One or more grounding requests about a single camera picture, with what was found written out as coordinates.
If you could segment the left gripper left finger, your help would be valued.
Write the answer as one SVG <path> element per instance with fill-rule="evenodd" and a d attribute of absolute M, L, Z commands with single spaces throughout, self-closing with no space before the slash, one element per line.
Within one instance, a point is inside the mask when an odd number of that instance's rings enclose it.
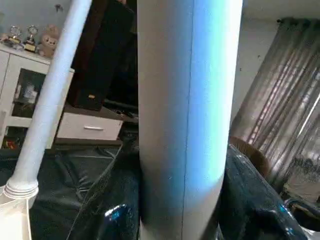
<path fill-rule="evenodd" d="M 139 152 L 119 153 L 88 190 L 67 239 L 138 239 L 140 182 Z"/>

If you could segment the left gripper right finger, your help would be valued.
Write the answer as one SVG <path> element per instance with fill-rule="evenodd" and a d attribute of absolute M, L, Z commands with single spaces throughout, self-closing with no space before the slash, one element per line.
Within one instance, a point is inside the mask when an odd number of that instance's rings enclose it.
<path fill-rule="evenodd" d="M 305 240 L 277 192 L 251 161 L 228 145 L 218 222 L 226 240 Z"/>

